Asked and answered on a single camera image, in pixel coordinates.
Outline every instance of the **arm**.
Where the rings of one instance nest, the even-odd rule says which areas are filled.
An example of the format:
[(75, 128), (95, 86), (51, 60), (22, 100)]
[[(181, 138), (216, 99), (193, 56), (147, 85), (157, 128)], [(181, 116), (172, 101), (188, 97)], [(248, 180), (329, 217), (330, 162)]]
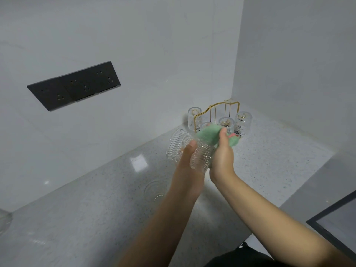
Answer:
[(355, 266), (352, 261), (312, 230), (267, 201), (235, 174), (234, 153), (226, 130), (220, 131), (211, 180), (266, 250), (291, 266)]
[(131, 244), (119, 267), (168, 266), (204, 185), (204, 175), (190, 168), (196, 149), (191, 141), (173, 175), (171, 187), (148, 226)]

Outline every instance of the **left hand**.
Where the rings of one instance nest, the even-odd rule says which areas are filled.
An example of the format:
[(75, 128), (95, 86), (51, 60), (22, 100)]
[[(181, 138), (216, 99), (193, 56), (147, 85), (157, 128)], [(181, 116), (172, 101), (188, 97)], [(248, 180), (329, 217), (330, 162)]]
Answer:
[(190, 168), (190, 158), (197, 148), (193, 139), (184, 149), (180, 162), (174, 172), (170, 192), (182, 197), (199, 197), (204, 186), (204, 174)]

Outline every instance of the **countertop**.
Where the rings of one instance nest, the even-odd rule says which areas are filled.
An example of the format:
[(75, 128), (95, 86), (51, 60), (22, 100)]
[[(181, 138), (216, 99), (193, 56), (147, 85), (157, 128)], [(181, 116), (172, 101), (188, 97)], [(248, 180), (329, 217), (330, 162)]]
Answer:
[[(281, 206), (334, 152), (247, 106), (240, 110), (253, 121), (234, 147), (235, 171)], [(107, 266), (154, 212), (143, 197), (146, 185), (170, 182), (175, 165), (165, 153), (175, 130), (15, 211), (0, 236), (0, 266)], [(250, 234), (207, 173), (171, 266), (202, 266)]]

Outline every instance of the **hand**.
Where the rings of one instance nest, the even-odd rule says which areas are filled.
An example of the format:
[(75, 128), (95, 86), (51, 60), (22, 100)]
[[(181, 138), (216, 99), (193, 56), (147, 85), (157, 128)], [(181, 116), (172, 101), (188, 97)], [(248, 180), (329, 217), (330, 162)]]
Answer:
[(190, 158), (197, 148), (197, 142), (192, 140), (184, 149), (180, 162), (174, 172), (170, 192), (183, 196), (199, 197), (204, 186), (204, 174), (190, 168)]
[(234, 151), (229, 146), (229, 138), (225, 127), (220, 130), (219, 147), (212, 157), (209, 175), (214, 184), (235, 175)]

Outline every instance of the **forearm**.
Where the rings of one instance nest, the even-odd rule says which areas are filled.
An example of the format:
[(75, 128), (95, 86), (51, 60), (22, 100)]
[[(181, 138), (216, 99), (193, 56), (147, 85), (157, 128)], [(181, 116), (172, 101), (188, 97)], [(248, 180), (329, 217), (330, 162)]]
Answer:
[(148, 226), (127, 250), (119, 267), (168, 266), (196, 197), (169, 191)]
[(238, 216), (278, 261), (291, 266), (352, 266), (329, 242), (267, 201), (237, 176), (216, 184)]

